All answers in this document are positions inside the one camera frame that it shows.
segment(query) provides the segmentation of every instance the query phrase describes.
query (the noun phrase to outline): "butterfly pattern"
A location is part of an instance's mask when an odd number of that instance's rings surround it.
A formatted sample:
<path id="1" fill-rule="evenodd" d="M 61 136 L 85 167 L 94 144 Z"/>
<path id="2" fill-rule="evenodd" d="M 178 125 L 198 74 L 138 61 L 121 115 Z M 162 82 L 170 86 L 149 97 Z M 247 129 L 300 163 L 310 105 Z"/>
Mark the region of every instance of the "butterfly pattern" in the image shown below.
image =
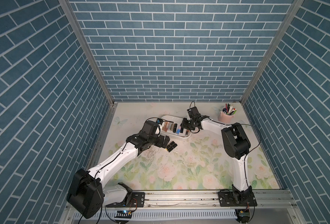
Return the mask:
<path id="1" fill-rule="evenodd" d="M 114 119 L 114 125 L 118 125 L 119 127 L 123 126 L 123 124 L 125 124 L 125 122 L 127 122 L 128 119 L 124 119 L 124 120 L 120 120 L 119 117 L 116 117 Z"/>

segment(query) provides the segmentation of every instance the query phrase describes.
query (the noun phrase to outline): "vent slot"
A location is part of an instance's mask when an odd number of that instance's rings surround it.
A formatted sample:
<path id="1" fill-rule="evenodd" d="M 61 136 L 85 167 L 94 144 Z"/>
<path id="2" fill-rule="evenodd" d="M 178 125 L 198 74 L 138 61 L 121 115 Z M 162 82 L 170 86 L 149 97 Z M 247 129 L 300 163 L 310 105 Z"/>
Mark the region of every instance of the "vent slot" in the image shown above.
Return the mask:
<path id="1" fill-rule="evenodd" d="M 115 216 L 121 216 L 117 210 L 107 209 L 110 218 L 114 219 Z M 98 211 L 90 220 L 98 220 L 100 211 Z M 75 212 L 73 220 L 79 220 L 82 215 Z M 174 220 L 174 219 L 236 219 L 234 209 L 199 209 L 194 211 L 191 209 L 183 209 L 181 211 L 176 209 L 159 209 L 154 211 L 137 210 L 132 214 L 132 221 L 159 221 L 159 220 Z M 101 220 L 108 220 L 105 211 L 102 211 Z M 117 218 L 117 220 L 128 220 L 125 218 Z"/>

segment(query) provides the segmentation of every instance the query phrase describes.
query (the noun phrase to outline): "black mounting plate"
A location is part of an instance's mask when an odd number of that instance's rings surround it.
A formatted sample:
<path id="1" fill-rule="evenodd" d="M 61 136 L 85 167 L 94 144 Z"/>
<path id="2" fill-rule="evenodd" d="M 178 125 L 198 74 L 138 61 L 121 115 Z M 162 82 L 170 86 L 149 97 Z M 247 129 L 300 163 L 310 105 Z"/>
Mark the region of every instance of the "black mounting plate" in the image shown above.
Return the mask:
<path id="1" fill-rule="evenodd" d="M 143 208 L 144 200 L 145 200 L 145 192 L 132 192 L 131 199 L 136 199 L 136 200 L 131 200 L 132 209 L 135 209 L 136 202 L 137 202 L 138 208 Z M 129 208 L 129 207 L 130 207 L 130 204 L 128 206 L 126 206 L 122 203 L 113 203 L 113 204 L 107 205 L 107 208 Z"/>
<path id="2" fill-rule="evenodd" d="M 219 191 L 217 194 L 221 207 L 247 207 L 247 202 L 250 207 L 257 206 L 253 192 L 251 192 L 251 196 L 248 197 L 247 201 L 242 204 L 234 203 L 231 190 Z"/>

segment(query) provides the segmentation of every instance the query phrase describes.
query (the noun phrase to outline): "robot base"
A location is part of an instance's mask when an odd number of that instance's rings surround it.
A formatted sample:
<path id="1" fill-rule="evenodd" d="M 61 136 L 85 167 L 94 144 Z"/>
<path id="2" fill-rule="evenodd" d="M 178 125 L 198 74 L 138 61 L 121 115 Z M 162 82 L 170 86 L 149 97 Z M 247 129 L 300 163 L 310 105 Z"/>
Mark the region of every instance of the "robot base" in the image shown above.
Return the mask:
<path id="1" fill-rule="evenodd" d="M 248 196 L 245 197 L 238 204 L 234 201 L 232 190 L 220 190 L 218 192 L 220 206 L 221 207 L 247 207 L 247 202 L 250 207 L 257 206 L 257 201 L 252 192 L 252 187 L 250 186 L 250 188 L 248 190 L 249 190 Z"/>
<path id="2" fill-rule="evenodd" d="M 137 206 L 138 208 L 143 208 L 144 207 L 144 200 L 145 200 L 145 193 L 144 192 L 132 192 L 131 196 L 130 196 L 130 200 L 131 200 L 131 208 L 135 209 L 135 207 Z M 130 203 L 128 205 L 125 205 L 124 203 L 113 203 L 113 204 L 109 204 L 107 205 L 107 208 L 129 208 Z"/>

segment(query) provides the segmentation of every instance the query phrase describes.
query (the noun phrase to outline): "blue brick wallpaper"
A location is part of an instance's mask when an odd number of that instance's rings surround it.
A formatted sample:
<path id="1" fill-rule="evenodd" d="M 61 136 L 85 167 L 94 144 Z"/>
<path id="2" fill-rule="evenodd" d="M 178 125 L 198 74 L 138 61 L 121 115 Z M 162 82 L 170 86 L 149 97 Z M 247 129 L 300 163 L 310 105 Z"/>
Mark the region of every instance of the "blue brick wallpaper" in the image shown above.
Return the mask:
<path id="1" fill-rule="evenodd" d="M 70 0 L 116 101 L 239 101 L 293 0 Z"/>
<path id="2" fill-rule="evenodd" d="M 330 0 L 305 0 L 244 105 L 308 223 L 330 224 Z"/>
<path id="3" fill-rule="evenodd" d="M 0 0 L 0 224 L 59 221 L 108 107 L 58 0 Z"/>

